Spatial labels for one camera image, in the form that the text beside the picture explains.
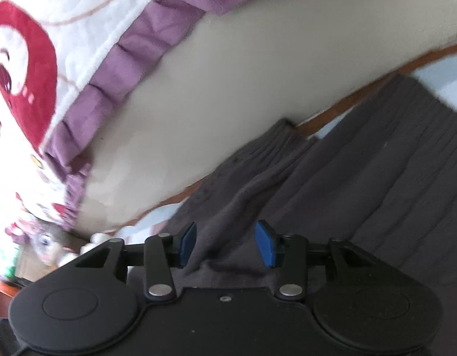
purple ruffled trim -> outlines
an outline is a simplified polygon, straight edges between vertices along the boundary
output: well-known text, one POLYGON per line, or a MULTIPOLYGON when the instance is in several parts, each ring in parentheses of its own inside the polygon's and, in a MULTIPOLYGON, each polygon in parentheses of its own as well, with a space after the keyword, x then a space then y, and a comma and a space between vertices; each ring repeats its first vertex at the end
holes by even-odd
POLYGON ((55 128, 44 159, 67 185, 66 230, 77 218, 90 172, 76 157, 140 79, 177 45, 205 12, 223 14, 245 0, 154 0, 113 46, 64 119, 55 128))

beige surface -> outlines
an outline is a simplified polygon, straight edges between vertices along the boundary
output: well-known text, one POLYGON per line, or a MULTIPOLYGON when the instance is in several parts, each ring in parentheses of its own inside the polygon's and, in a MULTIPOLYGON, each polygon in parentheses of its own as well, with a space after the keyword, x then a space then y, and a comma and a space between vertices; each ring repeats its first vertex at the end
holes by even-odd
POLYGON ((279 117, 306 119, 457 35, 457 0, 253 0, 206 16, 91 148, 77 229, 123 223, 279 117))

black object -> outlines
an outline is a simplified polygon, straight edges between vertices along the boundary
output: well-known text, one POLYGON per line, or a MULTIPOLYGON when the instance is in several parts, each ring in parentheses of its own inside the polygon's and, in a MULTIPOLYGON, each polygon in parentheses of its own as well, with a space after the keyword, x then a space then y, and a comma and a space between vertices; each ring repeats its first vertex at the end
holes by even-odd
POLYGON ((144 244, 113 239, 24 288, 9 320, 22 355, 403 355, 421 350, 440 326, 441 305, 425 286, 348 241, 311 244, 258 222, 265 265, 280 267, 267 288, 184 289, 196 226, 144 244), (145 300, 125 284, 145 266, 145 300), (308 267, 327 282, 307 293, 308 267))

red cartoon character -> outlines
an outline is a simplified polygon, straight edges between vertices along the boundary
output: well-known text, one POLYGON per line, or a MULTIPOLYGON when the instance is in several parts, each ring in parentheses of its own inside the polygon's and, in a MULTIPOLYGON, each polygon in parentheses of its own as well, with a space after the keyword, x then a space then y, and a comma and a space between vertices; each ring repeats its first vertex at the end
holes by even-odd
POLYGON ((1 1, 0 91, 37 152, 54 114, 56 87, 57 58, 49 36, 19 7, 1 1))

brown border strip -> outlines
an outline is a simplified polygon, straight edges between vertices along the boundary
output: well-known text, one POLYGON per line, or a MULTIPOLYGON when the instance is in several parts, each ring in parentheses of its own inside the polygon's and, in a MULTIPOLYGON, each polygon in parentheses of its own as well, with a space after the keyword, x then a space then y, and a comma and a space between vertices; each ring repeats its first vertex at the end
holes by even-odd
MULTIPOLYGON (((343 114, 345 111, 348 109, 352 108, 355 106, 355 104, 360 103, 363 101, 368 95, 372 94, 376 90, 378 90, 389 78, 391 78, 393 75, 396 73, 401 73, 401 74, 409 74, 416 70, 417 68, 420 68, 426 64, 432 63, 433 61, 437 61, 439 59, 442 59, 443 57, 452 55, 457 53, 457 44, 452 45, 447 48, 443 49, 438 49, 434 51, 430 51, 423 56, 420 56, 419 58, 410 61, 409 63, 403 65, 399 69, 397 69, 394 72, 387 73, 386 75, 382 76, 381 78, 375 80, 374 82, 366 85, 365 87, 362 87, 361 89, 355 91, 354 93, 350 94, 349 96, 346 96, 345 98, 341 99, 339 102, 325 110, 324 112, 320 113, 313 119, 309 120, 308 122, 301 124, 300 126, 297 127, 297 131, 302 135, 302 136, 309 136, 317 131, 319 131, 322 127, 324 127, 326 124, 329 122, 333 121, 337 116, 343 114)), ((128 221, 128 223, 122 225, 122 226, 127 226, 127 225, 134 225, 137 223, 139 220, 141 220, 147 213, 150 211, 154 210, 155 208, 159 206, 164 206, 166 204, 173 204, 173 203, 178 203, 187 198, 189 195, 194 193, 202 183, 204 178, 200 179, 196 183, 186 187, 184 191, 181 193, 172 196, 171 198, 168 198, 160 203, 158 203, 156 206, 144 211, 141 213, 138 217, 134 218, 131 221, 128 221)))

